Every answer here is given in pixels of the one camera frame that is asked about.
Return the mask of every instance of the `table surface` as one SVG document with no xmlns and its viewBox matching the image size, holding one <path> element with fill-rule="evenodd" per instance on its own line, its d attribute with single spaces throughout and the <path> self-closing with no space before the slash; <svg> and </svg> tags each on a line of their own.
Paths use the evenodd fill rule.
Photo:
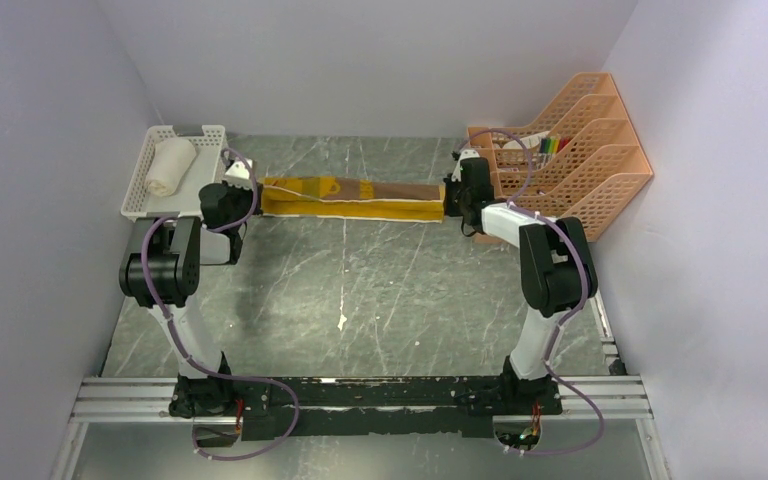
<svg viewBox="0 0 768 480">
<path fill-rule="evenodd" d="M 241 137 L 259 175 L 438 184 L 450 138 Z M 516 344 L 526 304 L 517 250 L 464 238 L 460 221 L 251 220 L 237 265 L 205 266 L 197 295 L 237 374 L 487 375 Z M 558 348 L 564 375 L 607 374 L 592 308 Z M 175 356 L 126 299 L 104 376 L 172 377 Z"/>
</svg>

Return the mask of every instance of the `white towel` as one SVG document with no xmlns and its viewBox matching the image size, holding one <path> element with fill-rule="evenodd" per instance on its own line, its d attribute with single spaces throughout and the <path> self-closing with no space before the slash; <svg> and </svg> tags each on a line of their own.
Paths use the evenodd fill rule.
<svg viewBox="0 0 768 480">
<path fill-rule="evenodd" d="M 146 174 L 146 189 L 158 197 L 172 195 L 195 158 L 196 147 L 187 139 L 167 138 L 158 143 Z"/>
</svg>

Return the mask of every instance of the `yellow towel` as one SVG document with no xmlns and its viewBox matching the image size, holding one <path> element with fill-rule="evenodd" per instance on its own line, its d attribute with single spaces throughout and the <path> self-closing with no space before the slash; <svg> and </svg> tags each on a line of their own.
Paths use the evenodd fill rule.
<svg viewBox="0 0 768 480">
<path fill-rule="evenodd" d="M 261 208 L 265 215 L 443 221 L 443 185 L 339 177 L 266 177 L 263 186 Z"/>
</svg>

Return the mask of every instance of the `plastic basket tray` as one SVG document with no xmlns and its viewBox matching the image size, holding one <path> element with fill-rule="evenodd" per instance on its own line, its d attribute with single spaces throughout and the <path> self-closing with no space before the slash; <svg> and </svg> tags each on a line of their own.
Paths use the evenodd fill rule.
<svg viewBox="0 0 768 480">
<path fill-rule="evenodd" d="M 154 160 L 154 146 L 167 138 L 174 137 L 186 138 L 193 142 L 196 147 L 196 158 L 181 179 L 178 190 L 168 197 L 157 197 L 146 190 L 145 177 Z M 225 127 L 222 125 L 158 125 L 149 128 L 131 183 L 128 185 L 128 193 L 125 195 L 125 201 L 122 202 L 122 215 L 132 221 L 175 212 L 180 212 L 181 216 L 201 217 L 198 192 L 203 186 L 222 179 L 224 166 L 219 157 L 222 149 L 227 145 Z"/>
</svg>

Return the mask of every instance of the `purple cable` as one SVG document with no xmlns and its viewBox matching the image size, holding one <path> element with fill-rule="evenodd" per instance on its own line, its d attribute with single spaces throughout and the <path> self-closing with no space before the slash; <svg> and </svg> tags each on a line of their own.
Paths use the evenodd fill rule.
<svg viewBox="0 0 768 480">
<path fill-rule="evenodd" d="M 246 223 L 249 221 L 249 218 L 251 218 L 252 215 L 254 215 L 254 211 L 257 208 L 257 177 L 254 175 L 254 171 L 251 168 L 251 165 L 249 165 L 249 161 L 246 160 L 246 157 L 242 156 L 240 152 L 234 150 L 231 147 L 225 147 L 225 150 L 228 151 L 231 156 L 237 157 L 241 162 L 243 162 L 243 166 L 246 167 L 246 170 L 249 172 L 249 180 L 251 180 L 252 184 L 252 204 L 251 207 L 249 207 L 248 213 L 243 215 L 243 218 L 237 220 L 236 222 L 231 222 L 228 225 L 222 225 L 221 227 L 216 228 L 208 228 L 208 232 L 213 233 L 221 233 L 225 230 L 228 230 L 229 228 L 239 227 L 240 225 Z"/>
<path fill-rule="evenodd" d="M 175 344 L 175 348 L 178 350 L 178 352 L 181 354 L 181 356 L 184 358 L 187 364 L 189 364 L 191 367 L 193 367 L 197 371 L 204 373 L 205 375 L 215 377 L 215 378 L 221 378 L 223 380 L 230 380 L 232 382 L 266 383 L 266 384 L 275 385 L 281 388 L 282 390 L 290 394 L 290 397 L 293 399 L 293 407 L 295 409 L 293 412 L 293 420 L 290 422 L 290 426 L 287 428 L 287 431 L 284 432 L 283 435 L 281 435 L 280 437 L 272 441 L 272 443 L 261 448 L 260 450 L 256 450 L 251 453 L 247 453 L 244 455 L 236 455 L 236 456 L 211 455 L 205 452 L 202 448 L 198 446 L 195 429 L 193 429 L 193 433 L 192 433 L 193 448 L 195 448 L 196 453 L 198 453 L 202 457 L 207 458 L 209 460 L 217 460 L 220 462 L 234 462 L 237 460 L 246 460 L 252 457 L 256 457 L 258 455 L 262 455 L 272 450 L 273 448 L 277 447 L 278 445 L 281 445 L 282 443 L 284 443 L 284 441 L 287 440 L 287 437 L 290 436 L 290 433 L 293 432 L 293 429 L 296 428 L 296 424 L 299 421 L 299 412 L 301 411 L 301 406 L 299 405 L 299 397 L 296 395 L 296 392 L 294 392 L 293 389 L 290 388 L 289 385 L 279 382 L 277 380 L 273 380 L 271 378 L 243 377 L 243 376 L 227 375 L 224 373 L 214 372 L 200 365 L 198 362 L 196 362 L 193 359 L 193 356 L 190 355 L 189 352 L 187 352 L 186 347 L 184 347 L 184 344 L 181 342 L 180 335 L 178 335 L 178 329 L 175 328 L 175 323 L 172 319 L 172 312 L 169 310 L 169 307 L 167 307 L 166 304 L 163 303 L 163 299 L 160 298 L 160 294 L 157 293 L 157 288 L 154 286 L 154 281 L 151 279 L 151 272 L 149 271 L 149 268 L 148 268 L 148 246 L 151 243 L 152 235 L 154 235 L 154 232 L 156 232 L 157 229 L 160 228 L 161 225 L 163 225 L 163 222 L 166 222 L 168 220 L 174 220 L 174 218 L 175 217 L 171 217 L 171 216 L 158 218 L 151 225 L 151 227 L 149 227 L 148 232 L 146 232 L 146 236 L 143 238 L 143 243 L 140 247 L 140 266 L 142 267 L 142 270 L 143 270 L 143 277 L 145 278 L 146 286 L 148 287 L 149 294 L 151 294 L 151 298 L 154 299 L 154 303 L 157 304 L 157 306 L 160 308 L 160 311 L 163 313 L 163 318 L 166 319 L 166 327 L 169 329 L 169 336 L 172 338 L 172 343 Z"/>
<path fill-rule="evenodd" d="M 575 247 L 572 244 L 572 240 L 569 239 L 569 237 L 564 233 L 563 230 L 561 230 L 560 227 L 558 227 L 555 222 L 549 220 L 548 218 L 544 217 L 543 215 L 540 215 L 538 212 L 533 212 L 531 210 L 522 208 L 520 206 L 517 206 L 514 202 L 517 198 L 522 196 L 523 193 L 525 193 L 525 189 L 528 188 L 528 184 L 531 181 L 531 161 L 532 156 L 531 152 L 528 151 L 528 149 L 525 147 L 525 144 L 522 142 L 522 140 L 519 139 L 519 137 L 513 135 L 511 132 L 508 132 L 507 130 L 501 129 L 501 128 L 487 128 L 484 130 L 480 130 L 476 133 L 473 133 L 470 135 L 470 137 L 465 140 L 460 147 L 458 147 L 458 151 L 463 149 L 464 146 L 466 146 L 467 143 L 469 143 L 473 138 L 483 135 L 485 133 L 499 133 L 502 135 L 505 135 L 506 137 L 514 140 L 517 142 L 517 144 L 522 148 L 523 155 L 526 157 L 526 164 L 528 169 L 528 175 L 525 178 L 525 182 L 522 184 L 522 186 L 519 188 L 519 190 L 516 191 L 511 197 L 507 200 L 508 208 L 511 210 L 521 213 L 527 217 L 531 217 L 549 228 L 551 228 L 555 233 L 558 234 L 558 237 L 560 237 L 561 241 L 564 242 L 564 245 L 567 246 L 567 249 L 570 252 L 570 256 L 572 257 L 573 262 L 575 263 L 575 267 L 578 270 L 578 277 L 581 281 L 581 298 L 579 298 L 578 303 L 575 305 L 575 307 L 572 308 L 572 310 L 565 313 L 560 320 L 558 320 L 558 324 L 555 325 L 555 329 L 552 331 L 552 336 L 549 339 L 549 343 L 546 347 L 546 351 L 543 352 L 543 364 L 546 367 L 546 371 L 549 373 L 549 375 L 559 384 L 567 387 L 568 389 L 572 390 L 573 393 L 581 397 L 582 400 L 584 400 L 588 405 L 590 405 L 590 408 L 593 409 L 593 412 L 596 414 L 596 417 L 599 419 L 599 429 L 597 430 L 596 434 L 587 440 L 586 442 L 577 445 L 575 447 L 571 448 L 564 448 L 564 449 L 558 449 L 558 450 L 544 450 L 544 451 L 524 451 L 522 452 L 524 455 L 529 456 L 550 456 L 550 455 L 566 455 L 569 453 L 575 453 L 580 452 L 586 448 L 589 448 L 593 446 L 596 442 L 598 442 L 602 436 L 605 434 L 605 417 L 602 414 L 602 411 L 599 409 L 599 407 L 596 405 L 596 403 L 588 397 L 584 392 L 573 386 L 571 383 L 567 382 L 563 378 L 561 378 L 555 371 L 552 369 L 549 361 L 552 358 L 552 350 L 555 348 L 555 343 L 558 341 L 558 337 L 561 335 L 561 328 L 578 312 L 580 312 L 583 308 L 585 303 L 587 302 L 587 291 L 589 290 L 589 284 L 587 283 L 587 272 L 584 270 L 584 262 L 581 261 L 581 256 L 579 256 L 578 251 L 575 249 Z"/>
</svg>

